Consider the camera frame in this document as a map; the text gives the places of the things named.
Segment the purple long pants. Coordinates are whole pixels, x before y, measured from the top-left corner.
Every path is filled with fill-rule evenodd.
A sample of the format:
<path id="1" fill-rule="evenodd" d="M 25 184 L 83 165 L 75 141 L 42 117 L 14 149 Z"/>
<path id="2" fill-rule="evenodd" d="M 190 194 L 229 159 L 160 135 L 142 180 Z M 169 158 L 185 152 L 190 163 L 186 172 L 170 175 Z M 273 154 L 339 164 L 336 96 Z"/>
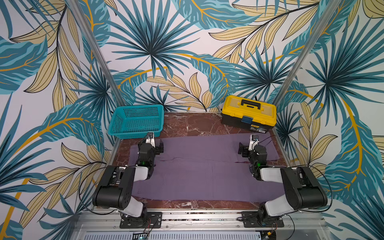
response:
<path id="1" fill-rule="evenodd" d="M 132 195 L 160 201 L 202 200 L 261 203 L 284 194 L 281 183 L 256 180 L 238 154 L 250 134 L 162 139 L 150 179 L 133 184 Z"/>

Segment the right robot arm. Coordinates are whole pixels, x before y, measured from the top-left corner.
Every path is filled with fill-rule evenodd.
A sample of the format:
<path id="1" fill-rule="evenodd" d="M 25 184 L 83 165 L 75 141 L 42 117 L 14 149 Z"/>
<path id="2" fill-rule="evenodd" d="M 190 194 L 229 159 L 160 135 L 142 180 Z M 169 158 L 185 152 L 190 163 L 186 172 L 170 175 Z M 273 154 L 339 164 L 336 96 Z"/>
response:
<path id="1" fill-rule="evenodd" d="M 250 172 L 256 180 L 281 183 L 284 187 L 282 196 L 260 205 L 259 221 L 304 209 L 325 207 L 328 204 L 328 197 L 310 167 L 267 166 L 267 150 L 256 142 L 248 146 L 239 143 L 238 154 L 249 160 Z"/>

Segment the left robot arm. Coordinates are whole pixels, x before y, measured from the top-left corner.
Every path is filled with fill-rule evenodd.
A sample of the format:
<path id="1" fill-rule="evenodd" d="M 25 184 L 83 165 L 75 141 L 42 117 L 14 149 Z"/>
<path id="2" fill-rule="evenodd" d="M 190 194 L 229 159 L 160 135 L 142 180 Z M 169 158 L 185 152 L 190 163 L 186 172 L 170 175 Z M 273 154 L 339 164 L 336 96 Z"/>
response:
<path id="1" fill-rule="evenodd" d="M 134 166 L 107 167 L 93 196 L 93 205 L 114 209 L 124 218 L 146 219 L 147 209 L 132 196 L 134 182 L 151 178 L 155 168 L 155 157 L 164 152 L 163 141 L 147 140 L 139 144 L 139 157 Z"/>

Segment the yellow black toolbox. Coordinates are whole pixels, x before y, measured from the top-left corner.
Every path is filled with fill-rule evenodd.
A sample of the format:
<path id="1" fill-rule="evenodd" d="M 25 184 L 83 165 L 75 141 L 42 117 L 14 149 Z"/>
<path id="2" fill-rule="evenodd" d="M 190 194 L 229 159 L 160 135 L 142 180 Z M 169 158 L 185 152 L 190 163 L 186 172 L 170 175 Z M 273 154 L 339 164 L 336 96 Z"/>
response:
<path id="1" fill-rule="evenodd" d="M 222 108 L 222 124 L 257 133 L 266 133 L 277 123 L 276 106 L 228 96 Z"/>

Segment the teal plastic basket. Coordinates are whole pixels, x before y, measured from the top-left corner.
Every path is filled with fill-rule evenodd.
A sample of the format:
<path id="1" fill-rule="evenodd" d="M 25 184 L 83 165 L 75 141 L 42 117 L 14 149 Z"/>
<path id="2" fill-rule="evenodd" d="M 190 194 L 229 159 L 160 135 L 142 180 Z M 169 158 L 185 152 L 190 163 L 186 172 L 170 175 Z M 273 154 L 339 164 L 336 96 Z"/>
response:
<path id="1" fill-rule="evenodd" d="M 162 105 L 122 106 L 115 109 L 108 134 L 119 139 L 142 139 L 148 132 L 157 138 L 164 126 Z"/>

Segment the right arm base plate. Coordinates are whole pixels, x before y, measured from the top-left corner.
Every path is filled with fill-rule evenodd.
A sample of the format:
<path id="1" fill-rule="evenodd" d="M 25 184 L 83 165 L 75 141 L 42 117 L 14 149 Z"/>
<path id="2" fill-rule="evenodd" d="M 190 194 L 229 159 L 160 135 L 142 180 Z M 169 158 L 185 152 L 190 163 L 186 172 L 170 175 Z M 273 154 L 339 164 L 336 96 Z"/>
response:
<path id="1" fill-rule="evenodd" d="M 282 228 L 284 222 L 282 217 L 262 216 L 258 212 L 241 212 L 237 221 L 242 222 L 245 228 Z"/>

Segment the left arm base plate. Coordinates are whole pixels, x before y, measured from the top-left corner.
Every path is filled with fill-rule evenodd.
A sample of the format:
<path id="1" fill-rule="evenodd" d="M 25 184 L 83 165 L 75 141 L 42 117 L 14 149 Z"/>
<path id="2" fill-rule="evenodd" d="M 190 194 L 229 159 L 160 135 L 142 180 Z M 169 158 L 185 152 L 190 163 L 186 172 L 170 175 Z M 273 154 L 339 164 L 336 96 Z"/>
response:
<path id="1" fill-rule="evenodd" d="M 162 217 L 162 212 L 147 212 L 138 218 L 122 215 L 120 229 L 159 229 Z"/>

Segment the right aluminium frame post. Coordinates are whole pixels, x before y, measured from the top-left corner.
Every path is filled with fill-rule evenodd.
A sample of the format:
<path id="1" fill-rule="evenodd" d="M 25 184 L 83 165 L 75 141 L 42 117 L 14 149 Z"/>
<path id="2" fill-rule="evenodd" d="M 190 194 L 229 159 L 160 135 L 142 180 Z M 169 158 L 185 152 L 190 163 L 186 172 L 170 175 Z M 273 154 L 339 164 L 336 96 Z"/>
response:
<path id="1" fill-rule="evenodd" d="M 313 49 L 315 43 L 319 39 L 319 37 L 322 35 L 323 30 L 326 28 L 327 23 L 333 16 L 333 13 L 338 9 L 339 4 L 341 3 L 341 0 L 338 1 L 330 1 L 327 5 L 327 8 L 324 11 L 324 14 L 319 17 L 319 22 L 314 27 L 313 33 L 309 36 L 306 44 L 304 45 L 302 51 L 300 52 L 295 64 L 293 65 L 292 69 L 290 70 L 285 82 L 281 85 L 281 88 L 274 98 L 273 104 L 277 106 L 279 102 L 284 97 L 285 92 L 288 90 L 289 86 L 291 85 L 294 77 L 296 76 L 298 70 L 300 69 L 302 63 L 306 59 L 306 57 L 310 54 L 311 50 Z"/>

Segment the aluminium frame post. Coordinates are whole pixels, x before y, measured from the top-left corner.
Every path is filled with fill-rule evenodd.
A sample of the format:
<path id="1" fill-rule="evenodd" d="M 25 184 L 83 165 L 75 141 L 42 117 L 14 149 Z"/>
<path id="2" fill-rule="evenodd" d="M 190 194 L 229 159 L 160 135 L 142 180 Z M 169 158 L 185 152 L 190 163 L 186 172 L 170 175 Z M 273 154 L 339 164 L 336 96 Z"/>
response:
<path id="1" fill-rule="evenodd" d="M 97 43 L 97 40 L 91 30 L 91 26 L 88 24 L 87 18 L 84 15 L 84 12 L 82 11 L 79 2 L 75 0 L 69 0 L 67 1 L 67 3 L 74 14 L 75 20 L 78 22 L 79 27 L 81 28 L 81 30 L 83 31 L 83 34 L 85 35 L 85 38 L 89 43 L 90 49 L 93 51 L 95 55 L 95 59 L 98 62 L 99 67 L 101 68 L 104 76 L 106 77 L 108 84 L 111 87 L 112 93 L 116 97 L 117 105 L 119 107 L 125 106 L 126 102 L 123 100 L 118 90 L 114 77 L 107 65 L 107 62 L 105 61 L 105 58 L 101 52 L 101 49 Z"/>
<path id="2" fill-rule="evenodd" d="M 341 3 L 341 0 L 338 1 L 330 1 L 327 5 L 327 8 L 324 11 L 324 14 L 319 17 L 319 22 L 314 27 L 313 33 L 309 36 L 306 44 L 304 45 L 302 51 L 300 52 L 295 64 L 293 65 L 292 69 L 290 70 L 285 82 L 281 85 L 281 88 L 274 98 L 273 104 L 277 106 L 279 102 L 284 97 L 285 92 L 288 90 L 289 86 L 291 85 L 294 77 L 296 76 L 298 70 L 300 69 L 302 63 L 306 59 L 306 57 L 310 54 L 311 50 L 313 49 L 315 43 L 319 39 L 319 37 L 322 35 L 323 30 L 326 28 L 327 23 L 333 16 L 333 13 L 338 9 L 339 4 Z"/>

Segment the front aluminium rail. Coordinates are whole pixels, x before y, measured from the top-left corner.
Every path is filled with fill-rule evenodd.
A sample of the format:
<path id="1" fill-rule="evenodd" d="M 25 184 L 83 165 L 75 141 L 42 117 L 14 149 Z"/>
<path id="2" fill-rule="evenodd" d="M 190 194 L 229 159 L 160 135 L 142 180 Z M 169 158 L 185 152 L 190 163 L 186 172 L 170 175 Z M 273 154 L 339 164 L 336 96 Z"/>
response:
<path id="1" fill-rule="evenodd" d="M 298 212 L 281 217 L 283 226 L 246 228 L 241 210 L 160 209 L 160 228 L 122 229 L 119 214 L 82 214 L 72 240 L 330 240 L 321 214 Z"/>

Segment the left aluminium frame post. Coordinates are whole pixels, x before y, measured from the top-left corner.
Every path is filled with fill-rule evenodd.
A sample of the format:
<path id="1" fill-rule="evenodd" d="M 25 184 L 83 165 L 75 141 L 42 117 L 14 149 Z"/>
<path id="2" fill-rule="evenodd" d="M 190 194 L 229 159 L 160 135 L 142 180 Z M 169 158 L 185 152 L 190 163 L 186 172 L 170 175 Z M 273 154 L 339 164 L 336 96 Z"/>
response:
<path id="1" fill-rule="evenodd" d="M 114 77 L 107 65 L 107 62 L 105 61 L 105 58 L 101 52 L 101 49 L 97 43 L 97 40 L 91 30 L 91 26 L 88 24 L 87 18 L 84 15 L 84 12 L 82 11 L 79 2 L 75 0 L 69 0 L 67 1 L 67 3 L 74 14 L 75 20 L 78 22 L 79 27 L 81 28 L 81 30 L 83 31 L 83 34 L 85 35 L 85 38 L 89 43 L 90 49 L 93 51 L 95 55 L 95 59 L 98 62 L 99 67 L 101 68 L 104 76 L 106 77 L 108 84 L 111 87 L 112 93 L 116 97 L 117 105 L 119 107 L 125 106 L 126 102 L 123 100 L 118 90 Z"/>

